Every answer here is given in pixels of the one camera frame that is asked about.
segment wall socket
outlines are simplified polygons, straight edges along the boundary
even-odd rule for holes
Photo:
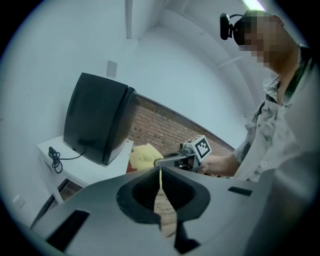
[[[13,202],[16,206],[18,206],[20,209],[25,205],[26,200],[21,195],[17,195],[14,199]]]

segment man's hand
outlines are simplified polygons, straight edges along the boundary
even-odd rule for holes
[[[208,155],[202,161],[197,173],[233,177],[238,167],[233,154],[225,156]]]

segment patterned shirt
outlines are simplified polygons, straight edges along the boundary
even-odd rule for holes
[[[302,77],[308,76],[313,66],[310,50],[300,46],[298,68],[284,93],[282,105],[278,103],[279,77],[264,89],[266,97],[254,112],[252,121],[245,125],[247,135],[244,142],[233,153],[239,164],[235,178],[257,182],[263,171],[277,168],[285,160],[301,153],[286,112],[295,104],[297,97],[293,95],[301,91],[297,87],[304,89],[300,83]]]

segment red brick wall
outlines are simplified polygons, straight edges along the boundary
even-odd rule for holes
[[[224,156],[234,151],[231,146],[189,119],[144,97],[138,98],[140,106],[128,137],[134,141],[134,146],[150,143],[164,155],[177,151],[180,143],[196,135],[205,135],[213,155]]]

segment white wall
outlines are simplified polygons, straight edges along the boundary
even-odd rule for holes
[[[36,145],[63,134],[81,72],[117,80],[236,147],[244,120],[228,86],[166,29],[126,40],[125,1],[47,1],[28,17],[0,63],[0,184],[15,218],[30,225],[49,198]],[[26,204],[12,204],[17,194]]]

